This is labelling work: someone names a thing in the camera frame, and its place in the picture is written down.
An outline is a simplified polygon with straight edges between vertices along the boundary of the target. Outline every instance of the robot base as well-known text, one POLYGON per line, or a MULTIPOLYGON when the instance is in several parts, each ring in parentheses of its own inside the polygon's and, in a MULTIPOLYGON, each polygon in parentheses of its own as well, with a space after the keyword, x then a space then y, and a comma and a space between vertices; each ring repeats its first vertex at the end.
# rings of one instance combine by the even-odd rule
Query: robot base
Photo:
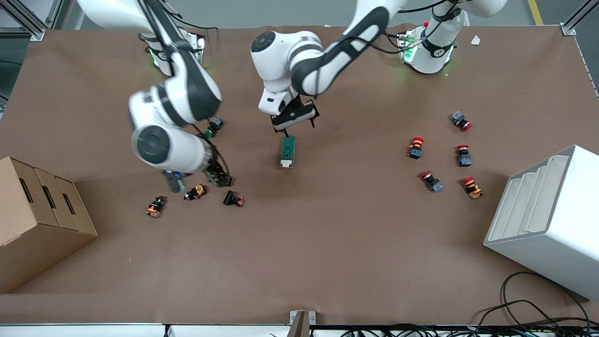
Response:
MULTIPOLYGON (((424 26, 416 27, 413 31, 407 31, 405 34, 409 37, 420 37, 424 26)), ((414 70, 422 74, 434 74, 439 72, 443 66, 449 62, 449 57, 453 51, 453 46, 442 57, 435 58, 425 49, 422 44, 410 49, 408 52, 400 53, 402 61, 409 64, 414 70)))

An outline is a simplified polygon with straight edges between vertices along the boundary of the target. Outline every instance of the orange terminal block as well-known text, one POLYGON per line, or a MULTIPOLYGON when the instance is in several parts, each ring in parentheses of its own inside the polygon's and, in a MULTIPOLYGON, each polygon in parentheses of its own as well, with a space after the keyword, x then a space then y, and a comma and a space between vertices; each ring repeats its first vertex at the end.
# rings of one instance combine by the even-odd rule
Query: orange terminal block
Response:
POLYGON ((167 201, 165 197, 155 197, 154 201, 148 205, 148 210, 146 211, 146 214, 151 216, 152 218, 158 218, 160 216, 162 208, 166 203, 167 201))
POLYGON ((468 193, 468 196, 471 199, 476 199, 484 195, 482 189, 480 189, 479 186, 476 185, 476 183, 474 183, 473 177, 462 179, 462 183, 464 184, 464 186, 466 186, 464 190, 466 191, 466 193, 468 193))
POLYGON ((208 191, 206 190, 206 186, 199 184, 196 187, 192 188, 190 191, 185 193, 183 196, 184 200, 197 200, 202 197, 202 195, 206 195, 208 191))

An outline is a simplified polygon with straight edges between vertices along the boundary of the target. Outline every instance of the box handle hole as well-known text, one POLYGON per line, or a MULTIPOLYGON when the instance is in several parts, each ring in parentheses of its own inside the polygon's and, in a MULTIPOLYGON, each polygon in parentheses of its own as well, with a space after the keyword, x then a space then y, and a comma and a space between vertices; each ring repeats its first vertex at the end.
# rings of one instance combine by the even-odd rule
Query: box handle hole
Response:
POLYGON ((50 204, 50 207, 56 208, 56 205, 54 204, 54 200, 52 200, 52 195, 50 194, 50 191, 48 190, 48 188, 44 185, 42 185, 41 187, 44 190, 44 194, 46 195, 46 199, 48 199, 48 203, 50 204))
POLYGON ((27 201, 29 201, 30 203, 33 203, 34 200, 31 198, 31 194, 29 193, 29 188, 27 188, 27 184, 25 183, 25 180, 23 180, 22 178, 19 178, 19 181, 21 182, 21 187, 23 187, 23 192, 25 192, 27 201))
POLYGON ((71 205, 71 201, 69 200, 69 196, 66 194, 62 194, 63 197, 65 197, 65 201, 66 201, 66 205, 69 206, 69 210, 71 211, 71 214, 75 215, 75 210, 73 209, 73 205, 71 205))

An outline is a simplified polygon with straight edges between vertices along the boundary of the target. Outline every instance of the table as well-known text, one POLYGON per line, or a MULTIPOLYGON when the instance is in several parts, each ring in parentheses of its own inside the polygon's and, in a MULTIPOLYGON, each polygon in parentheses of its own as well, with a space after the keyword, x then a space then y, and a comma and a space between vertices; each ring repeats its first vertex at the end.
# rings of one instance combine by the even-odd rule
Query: table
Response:
MULTIPOLYGON (((278 323, 311 309, 321 324, 465 324, 500 304, 503 279, 524 269, 482 245, 507 177, 574 143, 599 152, 599 104, 574 38, 557 26, 466 27, 451 62, 430 76, 368 50, 318 98, 316 128, 289 130, 295 168, 285 171, 249 55, 267 29, 211 32, 204 55, 223 93, 214 142, 243 208, 223 206, 226 190, 212 186, 183 201, 133 154, 128 97, 164 79, 135 34, 47 31, 30 45, 0 122, 0 155, 75 181, 99 238, 0 296, 2 323, 278 323), (456 110, 474 124, 467 133, 448 120, 456 110), (417 161, 406 155, 415 136, 425 139, 417 161), (455 164, 461 143, 470 168, 455 164), (441 193, 418 178, 425 170, 441 193), (480 200, 458 183, 471 175, 480 200), (157 195, 170 201, 153 219, 144 211, 157 195)), ((325 45, 342 31, 277 28, 300 29, 325 45)), ((508 296, 580 316, 540 280, 516 279, 508 296)), ((585 307, 597 319, 599 303, 585 307)))

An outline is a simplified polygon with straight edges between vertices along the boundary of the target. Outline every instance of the white paper scrap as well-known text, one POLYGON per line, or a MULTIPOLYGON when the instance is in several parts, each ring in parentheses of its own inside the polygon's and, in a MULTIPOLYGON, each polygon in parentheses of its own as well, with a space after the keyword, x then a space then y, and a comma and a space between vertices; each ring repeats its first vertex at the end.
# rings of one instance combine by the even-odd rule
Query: white paper scrap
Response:
POLYGON ((475 35, 474 39, 472 39, 471 44, 474 44, 475 46, 478 46, 480 44, 480 37, 478 35, 475 35))

